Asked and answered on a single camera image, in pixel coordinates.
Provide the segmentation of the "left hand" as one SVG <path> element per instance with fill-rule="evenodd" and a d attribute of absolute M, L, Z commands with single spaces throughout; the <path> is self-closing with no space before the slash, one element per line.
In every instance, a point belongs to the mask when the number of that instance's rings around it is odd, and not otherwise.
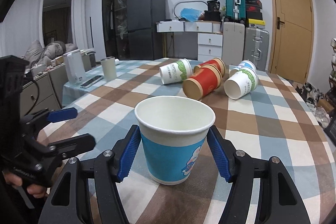
<path fill-rule="evenodd" d="M 22 179 L 16 174 L 13 174 L 9 172 L 8 170 L 4 170 L 2 173 L 5 178 L 5 182 L 11 185 L 13 188 L 17 189 L 18 187 L 23 186 Z M 36 184 L 29 185 L 26 188 L 26 190 L 27 190 L 27 193 L 32 195 L 34 198 L 42 198 L 47 195 L 47 188 L 45 188 L 44 186 L 36 185 Z"/>

